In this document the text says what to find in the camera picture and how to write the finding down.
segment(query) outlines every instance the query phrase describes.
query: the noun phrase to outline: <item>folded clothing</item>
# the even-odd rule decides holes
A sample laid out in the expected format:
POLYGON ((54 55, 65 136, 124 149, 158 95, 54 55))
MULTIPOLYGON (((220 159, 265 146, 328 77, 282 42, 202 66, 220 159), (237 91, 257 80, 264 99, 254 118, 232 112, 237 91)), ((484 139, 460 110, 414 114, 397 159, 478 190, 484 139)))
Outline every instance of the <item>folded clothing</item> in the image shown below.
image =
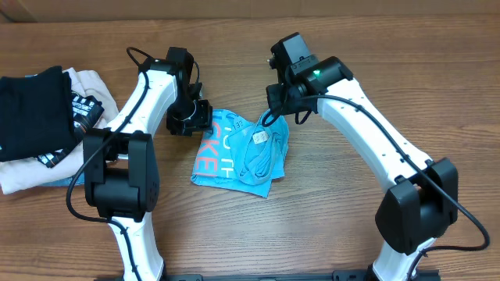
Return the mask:
MULTIPOLYGON (((80 143, 84 139, 85 132, 87 132, 88 129, 93 128, 99 121, 99 118, 101 118, 101 115, 104 112, 104 108, 101 106, 102 103, 96 100, 93 96, 84 98, 76 91, 73 91, 71 97, 73 100, 74 135, 77 142, 80 143)), ((39 155, 37 160, 47 166, 47 168, 53 168, 69 153, 71 153, 75 147, 76 145, 59 151, 54 151, 52 153, 39 155)))
POLYGON ((267 197, 271 181, 284 176, 288 125, 281 116, 264 128, 225 109, 213 111, 213 133, 204 133, 191 181, 267 197))
POLYGON ((61 66, 0 79, 0 162, 76 146, 71 79, 61 66))
MULTIPOLYGON (((111 120, 118 116, 118 108, 101 77, 92 70, 77 73, 71 68, 66 72, 71 77, 73 91, 83 97, 92 95, 102 103, 104 112, 95 127, 105 128, 111 120)), ((53 182, 73 176, 83 163, 84 149, 81 142, 52 169, 48 169, 35 158, 0 162, 0 185, 4 194, 11 194, 44 183, 48 186, 58 186, 59 183, 53 184, 53 182)))

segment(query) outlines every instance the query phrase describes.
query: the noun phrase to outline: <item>black t-shirt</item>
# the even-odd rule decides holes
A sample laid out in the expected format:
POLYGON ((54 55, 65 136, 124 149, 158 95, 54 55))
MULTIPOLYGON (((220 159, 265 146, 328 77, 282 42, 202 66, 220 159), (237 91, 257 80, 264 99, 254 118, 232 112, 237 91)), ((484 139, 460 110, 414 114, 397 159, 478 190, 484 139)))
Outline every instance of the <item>black t-shirt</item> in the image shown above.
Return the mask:
MULTIPOLYGON (((93 128, 99 121, 104 108, 102 103, 94 98, 94 96, 82 97, 77 92, 73 91, 71 94, 73 104, 73 125, 75 127, 74 136, 77 142, 84 139, 86 132, 93 128)), ((39 155, 37 160, 47 166, 47 168, 54 168, 59 164, 75 147, 64 148, 59 151, 39 155)))
POLYGON ((61 66, 28 78, 0 79, 0 162, 76 145, 71 79, 61 66))

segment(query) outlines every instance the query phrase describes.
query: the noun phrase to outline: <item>wood grain surface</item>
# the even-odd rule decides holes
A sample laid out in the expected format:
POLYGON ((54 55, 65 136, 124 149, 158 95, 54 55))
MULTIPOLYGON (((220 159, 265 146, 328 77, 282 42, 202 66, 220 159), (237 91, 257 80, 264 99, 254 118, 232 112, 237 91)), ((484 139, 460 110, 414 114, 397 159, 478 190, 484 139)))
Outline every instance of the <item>wood grain surface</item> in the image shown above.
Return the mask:
MULTIPOLYGON (((94 69, 119 107, 135 88, 127 46, 163 57, 187 48, 205 96, 256 121, 276 72, 270 47, 295 31, 320 58, 336 55, 371 101, 416 146, 459 169, 459 200, 491 234, 487 251, 436 252, 421 268, 444 280, 499 280, 500 16, 367 16, 281 20, 171 20, 0 26, 0 75, 49 66, 94 69)), ((190 175, 201 134, 173 137, 161 125, 153 212, 168 271, 207 276, 364 269, 380 250, 374 215, 383 197, 363 160, 319 116, 290 125, 286 177, 269 198, 199 187, 190 175)), ((123 271, 108 226, 75 219, 64 188, 0 195, 0 280, 92 280, 123 271)), ((82 188, 75 208, 96 215, 82 188)), ((438 244, 480 244, 462 215, 438 244)))
POLYGON ((498 0, 0 0, 17 22, 500 14, 498 0))

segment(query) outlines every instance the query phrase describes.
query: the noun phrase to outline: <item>white cloth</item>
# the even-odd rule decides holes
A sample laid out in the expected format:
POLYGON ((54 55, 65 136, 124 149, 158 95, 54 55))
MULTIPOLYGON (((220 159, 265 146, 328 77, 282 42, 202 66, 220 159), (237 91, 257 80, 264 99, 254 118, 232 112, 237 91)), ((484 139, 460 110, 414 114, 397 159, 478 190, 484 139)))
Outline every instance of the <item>white cloth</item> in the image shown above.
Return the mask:
MULTIPOLYGON (((95 99, 102 102, 104 112, 95 127, 105 128, 108 122, 118 115, 118 108, 101 77, 93 70, 77 73, 75 69, 70 68, 65 72, 70 75, 71 90, 83 97, 93 95, 95 99)), ((83 164, 84 148, 82 143, 79 143, 54 168, 47 168, 36 158, 3 162, 0 163, 0 186, 2 186, 3 194, 11 194, 18 190, 25 190, 73 176, 83 164)))

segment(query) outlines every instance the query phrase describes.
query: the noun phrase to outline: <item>wire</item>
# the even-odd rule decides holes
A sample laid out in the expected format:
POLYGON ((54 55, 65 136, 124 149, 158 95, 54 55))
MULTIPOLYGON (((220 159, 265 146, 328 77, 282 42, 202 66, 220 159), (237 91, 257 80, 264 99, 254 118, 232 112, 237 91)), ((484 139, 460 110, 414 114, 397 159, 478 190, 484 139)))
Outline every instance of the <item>wire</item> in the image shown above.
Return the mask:
POLYGON ((429 247, 427 249, 421 250, 419 254, 415 257, 413 260, 413 263, 411 264, 409 271, 407 273, 408 280, 411 279, 413 270, 415 267, 418 265, 420 259, 424 256, 427 256, 427 253, 430 251, 439 251, 439 250, 454 250, 454 251, 482 251, 486 249, 490 245, 490 235, 488 234, 486 228, 480 223, 474 215, 472 215, 469 211, 467 211, 466 208, 464 208, 459 202, 455 201, 451 196, 449 196, 444 190, 442 190, 437 183, 435 183, 426 173, 424 173, 418 165, 416 165, 402 149, 398 145, 398 143, 394 140, 394 138, 387 132, 387 130, 384 128, 384 126, 370 113, 368 112, 362 105, 359 105, 353 101, 349 101, 348 99, 345 98, 340 98, 336 96, 330 96, 330 95, 310 95, 310 96, 305 96, 302 98, 299 98, 299 101, 304 101, 304 100, 309 100, 309 99, 318 99, 318 98, 326 98, 330 100, 335 100, 335 101, 340 101, 343 102, 347 105, 350 105, 354 107, 357 111, 362 112, 368 119, 370 119, 375 126, 379 128, 379 130, 382 132, 382 134, 389 140, 389 142, 395 147, 396 151, 402 156, 402 158, 408 162, 408 164, 415 169, 417 173, 419 173, 425 181, 432 186, 432 188, 437 191, 442 197, 446 198, 446 200, 450 201, 455 207, 457 207, 458 210, 460 210, 461 213, 465 215, 481 232, 484 238, 483 244, 479 246, 433 246, 429 247))
POLYGON ((11 16, 7 15, 7 13, 4 12, 4 11, 2 11, 2 10, 0 10, 0 15, 3 16, 3 17, 5 17, 5 19, 8 20, 11 23, 17 23, 16 20, 14 20, 11 16))
MULTIPOLYGON (((135 59, 135 57, 132 56, 132 54, 130 53, 130 50, 139 52, 142 55, 145 55, 145 56, 151 58, 150 55, 146 54, 145 52, 143 52, 137 48, 134 48, 134 47, 127 48, 127 54, 130 56, 130 58, 135 62, 135 64, 137 66, 140 66, 140 64, 135 59)), ((130 265, 132 266, 132 271, 134 272, 134 274, 137 278, 137 281, 141 281, 141 277, 139 276, 139 271, 137 269, 137 266, 135 265, 134 256, 132 255, 132 245, 130 244, 130 238, 128 236, 127 229, 125 229, 125 227, 123 227, 119 222, 113 221, 112 219, 93 218, 93 217, 89 217, 89 216, 82 215, 82 214, 78 213, 71 205, 71 194, 73 193, 73 189, 75 187, 75 184, 76 184, 78 178, 84 172, 85 168, 89 165, 91 160, 94 159, 94 157, 98 153, 100 153, 104 148, 106 148, 108 146, 108 144, 120 133, 120 131, 123 130, 123 128, 132 119, 132 116, 134 116, 134 113, 141 106, 142 101, 144 101, 146 94, 148 93, 148 89, 149 89, 149 78, 148 78, 148 74, 145 71, 141 71, 141 73, 144 75, 144 78, 145 78, 145 86, 144 86, 144 90, 142 91, 141 97, 139 98, 139 100, 137 101, 135 106, 132 108, 129 115, 127 117, 125 117, 123 123, 114 132, 112 132, 112 134, 109 137, 107 137, 104 140, 104 142, 101 144, 101 146, 99 146, 99 148, 91 155, 91 157, 89 157, 87 159, 87 161, 78 169, 77 173, 75 174, 75 176, 71 180, 70 185, 68 186, 68 191, 66 192, 66 207, 68 208, 70 213, 72 215, 74 215, 76 218, 82 219, 82 220, 88 221, 88 222, 108 223, 108 224, 112 224, 120 229, 120 234, 123 235, 123 237, 125 238, 125 243, 127 244, 127 251, 128 251, 128 257, 130 259, 130 265)))
POLYGON ((298 116, 299 116, 298 112, 295 113, 295 124, 302 125, 303 123, 305 123, 305 121, 307 121, 307 119, 311 115, 311 112, 313 112, 313 111, 308 110, 307 113, 304 115, 304 117, 302 117, 302 120, 300 120, 300 121, 298 121, 298 116))
POLYGON ((198 85, 200 83, 200 66, 198 65, 198 63, 195 60, 193 60, 193 63, 196 66, 198 74, 196 75, 196 82, 195 82, 195 86, 193 87, 193 92, 191 93, 191 95, 193 95, 196 92, 196 89, 198 89, 198 85))
POLYGON ((150 59, 153 59, 153 57, 151 57, 147 52, 139 50, 138 48, 129 47, 129 48, 127 48, 127 54, 130 57, 130 59, 135 63, 136 66, 140 66, 141 64, 135 59, 135 57, 132 55, 132 53, 130 53, 130 51, 136 51, 141 55, 144 55, 150 59))
MULTIPOLYGON (((290 77, 288 76, 289 73, 290 73, 290 66, 287 67, 286 70, 284 71, 284 80, 285 80, 285 82, 287 83, 287 85, 289 87, 292 87, 293 85, 291 84, 290 77)), ((268 127, 268 126, 273 125, 278 120, 278 118, 280 118, 280 115, 283 112, 284 106, 288 102, 288 94, 285 93, 286 90, 287 90, 287 88, 284 87, 283 84, 281 84, 281 95, 284 95, 284 94, 285 95, 284 95, 284 101, 283 101, 283 103, 281 104, 281 107, 280 107, 280 111, 276 114, 276 112, 274 112, 273 110, 269 110, 264 115, 264 118, 262 118, 262 126, 263 127, 268 127), (271 115, 275 115, 274 118, 271 120, 271 122, 266 123, 266 121, 268 120, 269 117, 271 117, 271 115)))

